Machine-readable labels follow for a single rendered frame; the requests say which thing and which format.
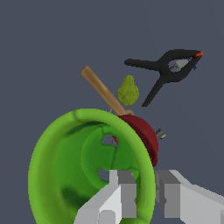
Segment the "black spring clamp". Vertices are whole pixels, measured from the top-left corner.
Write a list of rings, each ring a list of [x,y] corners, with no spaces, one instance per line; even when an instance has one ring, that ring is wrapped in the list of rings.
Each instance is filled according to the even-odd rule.
[[[202,56],[203,52],[198,50],[173,49],[166,52],[157,61],[126,59],[124,64],[126,66],[140,67],[160,73],[159,79],[142,104],[143,107],[147,107],[165,83],[182,81],[192,71]],[[173,72],[169,68],[170,61],[186,59],[191,59],[191,61],[184,65],[178,72]]]

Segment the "green bowl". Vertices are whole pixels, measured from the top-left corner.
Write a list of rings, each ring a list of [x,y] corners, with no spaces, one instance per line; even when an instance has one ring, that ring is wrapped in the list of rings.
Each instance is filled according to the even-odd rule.
[[[74,224],[78,209],[107,182],[99,169],[133,172],[136,218],[150,224],[156,199],[153,156],[121,118],[96,108],[70,111],[52,122],[31,155],[28,194],[37,224]]]

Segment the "yellow-green pear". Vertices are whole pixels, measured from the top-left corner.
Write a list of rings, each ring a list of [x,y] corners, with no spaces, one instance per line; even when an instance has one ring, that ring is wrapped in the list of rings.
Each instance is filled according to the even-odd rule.
[[[134,82],[134,77],[127,75],[117,91],[118,99],[124,106],[131,106],[137,101],[138,96],[139,90]]]

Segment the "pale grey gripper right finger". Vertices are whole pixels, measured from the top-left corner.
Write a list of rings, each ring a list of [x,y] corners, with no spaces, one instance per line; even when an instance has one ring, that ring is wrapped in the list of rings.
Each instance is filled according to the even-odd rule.
[[[224,196],[191,184],[176,170],[155,171],[156,202],[165,218],[185,224],[224,224]]]

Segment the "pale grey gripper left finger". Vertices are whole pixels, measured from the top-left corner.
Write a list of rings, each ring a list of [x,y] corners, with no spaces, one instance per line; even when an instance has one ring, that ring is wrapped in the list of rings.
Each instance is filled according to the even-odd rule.
[[[119,224],[137,217],[137,183],[132,171],[110,170],[109,183],[86,202],[73,224]]]

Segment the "small grey and blue object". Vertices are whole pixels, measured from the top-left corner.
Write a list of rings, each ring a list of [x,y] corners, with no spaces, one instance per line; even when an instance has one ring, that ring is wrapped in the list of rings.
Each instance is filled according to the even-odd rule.
[[[176,68],[176,70],[179,72],[188,62],[190,62],[192,59],[179,59],[177,60],[173,66]]]

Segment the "small grey metal object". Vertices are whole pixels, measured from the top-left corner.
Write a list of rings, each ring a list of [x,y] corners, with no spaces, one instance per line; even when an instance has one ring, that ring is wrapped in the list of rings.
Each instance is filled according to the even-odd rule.
[[[156,131],[156,136],[157,136],[157,140],[160,140],[160,139],[164,139],[166,137],[166,134],[161,129],[158,129]]]

